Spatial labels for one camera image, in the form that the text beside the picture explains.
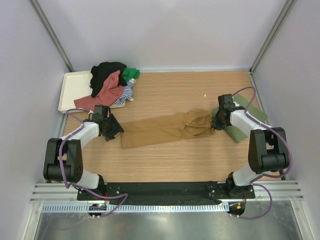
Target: wooden surface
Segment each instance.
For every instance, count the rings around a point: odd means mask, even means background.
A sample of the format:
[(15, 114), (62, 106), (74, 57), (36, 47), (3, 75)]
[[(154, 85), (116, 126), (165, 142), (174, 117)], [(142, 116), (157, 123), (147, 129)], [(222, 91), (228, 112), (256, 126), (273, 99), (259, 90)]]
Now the wooden surface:
[[(251, 86), (246, 71), (142, 73), (133, 86), (134, 101), (112, 110), (119, 123), (211, 110), (218, 96)], [(241, 93), (248, 100), (253, 91)], [(76, 113), (81, 119), (85, 113)], [(79, 126), (69, 117), (64, 134)], [(210, 137), (121, 149), (120, 135), (106, 142), (97, 137), (82, 150), (84, 167), (106, 182), (224, 181), (248, 163), (249, 139), (235, 143), (224, 131)]]

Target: white wall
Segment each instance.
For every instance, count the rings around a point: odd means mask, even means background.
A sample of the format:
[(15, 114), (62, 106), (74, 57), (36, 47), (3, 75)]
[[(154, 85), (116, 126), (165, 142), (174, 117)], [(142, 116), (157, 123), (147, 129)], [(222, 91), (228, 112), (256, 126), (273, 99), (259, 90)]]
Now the white wall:
[(0, 234), (21, 239), (67, 71), (27, 0), (0, 1)]
[(298, 0), (258, 65), (256, 81), (271, 123), (292, 148), (298, 180), (320, 228), (320, 1)]
[(76, 71), (251, 67), (285, 0), (39, 0)]

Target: pile of clothes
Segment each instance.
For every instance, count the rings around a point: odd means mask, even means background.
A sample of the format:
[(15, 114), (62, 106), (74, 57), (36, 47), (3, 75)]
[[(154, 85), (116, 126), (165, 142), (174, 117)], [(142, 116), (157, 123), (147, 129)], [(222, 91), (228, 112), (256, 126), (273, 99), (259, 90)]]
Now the pile of clothes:
[(94, 110), (95, 105), (123, 105), (132, 101), (132, 87), (140, 76), (136, 68), (128, 68), (121, 62), (102, 62), (91, 69), (92, 94), (74, 100), (76, 108)]

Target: green folded cloth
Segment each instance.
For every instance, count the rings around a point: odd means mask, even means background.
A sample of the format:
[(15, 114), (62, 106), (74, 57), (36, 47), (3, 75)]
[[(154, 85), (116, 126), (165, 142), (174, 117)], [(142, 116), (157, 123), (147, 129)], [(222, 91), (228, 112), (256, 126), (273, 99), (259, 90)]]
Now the green folded cloth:
[[(246, 107), (249, 104), (249, 101), (245, 99), (240, 94), (236, 94), (233, 97), (233, 100), (237, 102), (240, 106)], [(212, 111), (212, 117), (214, 118), (219, 110), (219, 107), (216, 107)], [(256, 119), (260, 120), (261, 122), (265, 122), (268, 119), (267, 114), (261, 111), (259, 108), (255, 106), (250, 106), (248, 108), (249, 113), (254, 116)], [(238, 144), (243, 141), (247, 136), (236, 126), (227, 126), (225, 132)]]
[(122, 77), (126, 82), (129, 82), (130, 79), (137, 79), (140, 76), (140, 70), (136, 68), (125, 68), (122, 73)]

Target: white ruler strip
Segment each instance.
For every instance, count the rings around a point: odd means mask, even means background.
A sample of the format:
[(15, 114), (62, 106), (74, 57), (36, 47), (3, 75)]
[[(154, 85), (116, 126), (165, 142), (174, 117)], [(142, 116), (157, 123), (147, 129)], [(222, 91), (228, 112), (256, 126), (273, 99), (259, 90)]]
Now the white ruler strip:
[[(92, 203), (44, 203), (42, 213), (105, 213), (114, 209), (115, 205), (107, 205), (106, 210), (89, 210)], [(219, 205), (197, 205), (197, 206), (138, 206), (122, 205), (115, 213), (198, 213), (198, 212), (227, 212), (228, 202)]]

